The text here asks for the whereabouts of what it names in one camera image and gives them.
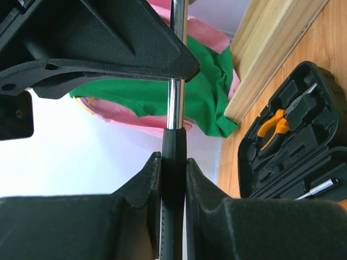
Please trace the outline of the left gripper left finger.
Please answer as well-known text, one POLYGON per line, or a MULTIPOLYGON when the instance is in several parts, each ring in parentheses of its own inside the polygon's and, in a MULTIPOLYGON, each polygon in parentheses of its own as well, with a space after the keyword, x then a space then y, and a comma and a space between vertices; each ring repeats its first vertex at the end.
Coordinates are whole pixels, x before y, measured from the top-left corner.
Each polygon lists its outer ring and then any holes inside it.
POLYGON ((1 259, 157 259, 161 155, 111 194, 1 199, 1 259))

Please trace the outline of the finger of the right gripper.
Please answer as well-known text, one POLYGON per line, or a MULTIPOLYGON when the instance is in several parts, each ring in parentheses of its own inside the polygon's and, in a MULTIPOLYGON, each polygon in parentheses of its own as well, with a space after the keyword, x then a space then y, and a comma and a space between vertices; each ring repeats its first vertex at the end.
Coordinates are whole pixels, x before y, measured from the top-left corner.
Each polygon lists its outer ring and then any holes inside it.
POLYGON ((147 1, 1 1, 1 94, 59 99, 87 82, 200 70, 147 1))

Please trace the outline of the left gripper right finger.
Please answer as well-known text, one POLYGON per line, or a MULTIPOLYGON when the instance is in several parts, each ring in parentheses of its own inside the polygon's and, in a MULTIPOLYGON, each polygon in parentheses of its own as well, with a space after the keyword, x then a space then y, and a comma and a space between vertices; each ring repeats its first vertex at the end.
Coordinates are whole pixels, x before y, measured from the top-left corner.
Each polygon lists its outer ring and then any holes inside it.
POLYGON ((346 259, 346 211, 324 200, 234 199, 187 162, 189 259, 346 259))

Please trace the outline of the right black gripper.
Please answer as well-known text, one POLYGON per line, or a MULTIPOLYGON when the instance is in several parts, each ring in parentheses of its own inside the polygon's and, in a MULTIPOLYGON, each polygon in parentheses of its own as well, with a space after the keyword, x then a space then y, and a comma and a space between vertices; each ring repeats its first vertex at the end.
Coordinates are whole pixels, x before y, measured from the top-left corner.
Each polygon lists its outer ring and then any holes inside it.
POLYGON ((1 141, 34 134, 33 101, 28 91, 18 96, 1 94, 1 141))

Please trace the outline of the claw hammer black handle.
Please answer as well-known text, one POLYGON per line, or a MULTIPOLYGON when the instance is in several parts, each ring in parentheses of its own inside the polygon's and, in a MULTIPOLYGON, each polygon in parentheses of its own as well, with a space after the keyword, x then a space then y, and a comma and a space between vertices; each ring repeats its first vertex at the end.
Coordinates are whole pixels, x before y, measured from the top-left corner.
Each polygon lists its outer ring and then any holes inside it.
POLYGON ((170 79, 162 145, 160 259, 182 259, 187 135, 183 127, 185 81, 170 79))

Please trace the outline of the black plastic tool case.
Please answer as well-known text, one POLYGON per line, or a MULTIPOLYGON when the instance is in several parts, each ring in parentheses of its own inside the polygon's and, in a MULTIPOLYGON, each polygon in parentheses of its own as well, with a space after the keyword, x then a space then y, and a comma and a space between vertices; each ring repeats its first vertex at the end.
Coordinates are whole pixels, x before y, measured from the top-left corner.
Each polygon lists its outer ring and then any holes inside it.
POLYGON ((254 120, 238 149, 239 190, 242 198, 296 199, 324 181, 339 184, 312 199, 346 199, 346 97, 334 76, 310 61, 296 66, 254 120), (278 109, 309 89, 288 116, 290 131, 279 148, 260 158, 258 152, 274 132, 257 137, 260 126, 278 109))

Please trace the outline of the orange-black pliers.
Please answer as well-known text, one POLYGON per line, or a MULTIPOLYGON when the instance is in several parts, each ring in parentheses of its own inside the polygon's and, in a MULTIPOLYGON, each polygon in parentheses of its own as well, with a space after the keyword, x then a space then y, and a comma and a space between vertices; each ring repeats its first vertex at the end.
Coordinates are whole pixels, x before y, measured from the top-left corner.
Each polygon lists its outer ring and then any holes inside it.
POLYGON ((288 122, 288 116, 294 111, 301 99, 305 95, 309 95, 317 87, 317 83, 314 83, 309 89, 303 92, 300 96, 295 98, 286 109, 278 109, 276 113, 267 121, 265 121, 257 132, 257 137, 264 138, 267 132, 274 128, 272 136, 268 141, 260 148, 258 156, 260 158, 271 155, 277 148, 280 147, 284 136, 290 131, 290 123, 288 122))

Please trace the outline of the black-handled screwdriver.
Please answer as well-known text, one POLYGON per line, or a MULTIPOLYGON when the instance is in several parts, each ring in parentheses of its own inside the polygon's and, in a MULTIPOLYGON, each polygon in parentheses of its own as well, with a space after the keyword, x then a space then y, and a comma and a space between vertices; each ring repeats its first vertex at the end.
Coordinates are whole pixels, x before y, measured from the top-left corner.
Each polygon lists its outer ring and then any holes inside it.
POLYGON ((311 188, 308 192, 304 193, 303 195, 299 196, 295 200, 302 200, 306 199, 312 196, 315 196, 321 192, 327 191, 328 189, 335 187, 339 184, 339 181, 335 178, 330 178, 323 183, 317 185, 316 187, 311 188))

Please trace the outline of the orange-handled screwdriver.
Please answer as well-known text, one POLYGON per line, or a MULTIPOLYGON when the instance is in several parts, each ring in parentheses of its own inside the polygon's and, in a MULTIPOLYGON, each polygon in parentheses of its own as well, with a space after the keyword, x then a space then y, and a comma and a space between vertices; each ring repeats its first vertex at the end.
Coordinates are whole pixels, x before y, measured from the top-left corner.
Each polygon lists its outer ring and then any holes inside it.
POLYGON ((342 201, 339 202, 339 205, 345 210, 347 211, 347 199, 344 199, 342 201))

